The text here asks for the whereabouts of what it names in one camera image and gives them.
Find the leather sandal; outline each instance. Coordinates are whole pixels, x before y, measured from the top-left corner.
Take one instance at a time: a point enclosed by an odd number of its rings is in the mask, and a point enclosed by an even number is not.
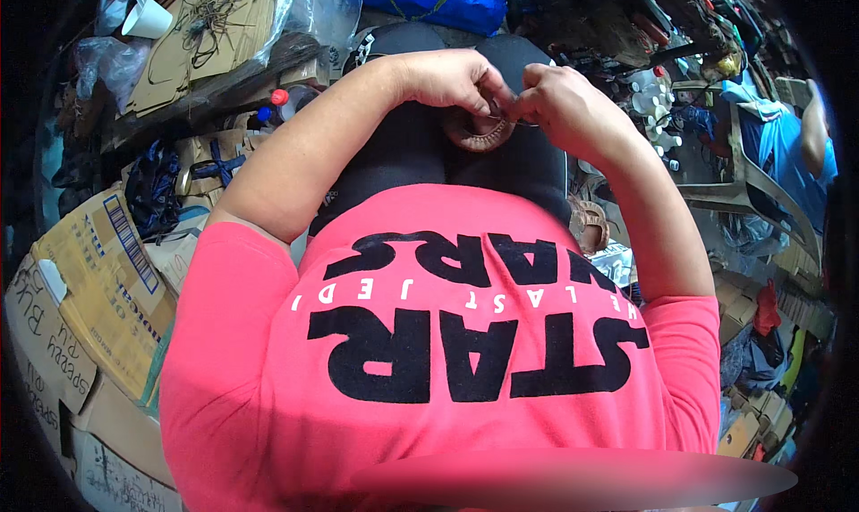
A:
[[[444,134],[456,146],[469,152],[489,152],[497,149],[513,135],[515,123],[499,119],[490,132],[478,135],[469,131],[472,115],[461,107],[449,107],[442,120]]]
[[[570,231],[575,240],[579,242],[582,253],[592,255],[608,247],[610,230],[605,210],[596,203],[583,201],[575,196],[569,196],[567,200],[570,202],[573,213],[570,217]],[[588,226],[597,227],[600,230],[600,239],[592,247],[583,245],[585,228]]]

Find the red bottle cap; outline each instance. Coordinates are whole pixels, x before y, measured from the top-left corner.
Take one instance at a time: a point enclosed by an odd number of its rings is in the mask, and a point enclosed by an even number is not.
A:
[[[276,88],[272,93],[272,103],[275,106],[282,106],[289,100],[289,93],[282,88]]]

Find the pink t-shirt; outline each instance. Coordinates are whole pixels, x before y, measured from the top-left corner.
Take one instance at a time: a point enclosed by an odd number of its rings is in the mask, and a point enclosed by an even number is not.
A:
[[[518,196],[418,184],[331,222],[296,271],[252,229],[204,230],[162,375],[190,510],[370,508],[349,483],[489,448],[713,453],[714,297],[641,311]]]

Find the blue shirt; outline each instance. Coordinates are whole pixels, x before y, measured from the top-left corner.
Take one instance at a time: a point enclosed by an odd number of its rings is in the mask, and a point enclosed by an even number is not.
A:
[[[781,102],[761,98],[748,70],[736,79],[739,82],[723,81],[721,96],[736,104],[754,102],[754,109],[740,109],[740,129],[746,155],[757,166],[765,167],[772,154],[773,164],[767,174],[805,212],[814,230],[822,234],[826,188],[838,174],[832,140],[826,139],[823,170],[821,177],[815,179],[802,160],[802,121]]]
[[[822,234],[826,187],[838,174],[832,140],[826,139],[823,170],[816,179],[802,159],[801,121],[792,113],[783,110],[781,117],[764,123],[751,113],[741,111],[740,127],[749,159],[763,167],[770,154],[773,155],[772,167],[767,173],[796,201],[814,230]]]

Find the yellow fabric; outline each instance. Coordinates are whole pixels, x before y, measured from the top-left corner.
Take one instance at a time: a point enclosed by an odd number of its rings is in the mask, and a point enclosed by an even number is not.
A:
[[[802,350],[805,347],[805,336],[806,330],[804,329],[798,329],[794,334],[794,345],[790,348],[790,353],[794,356],[794,359],[790,362],[790,366],[782,376],[782,380],[780,382],[784,385],[784,388],[788,393],[790,393],[790,390],[794,387],[796,377],[800,373],[800,365],[802,365]]]

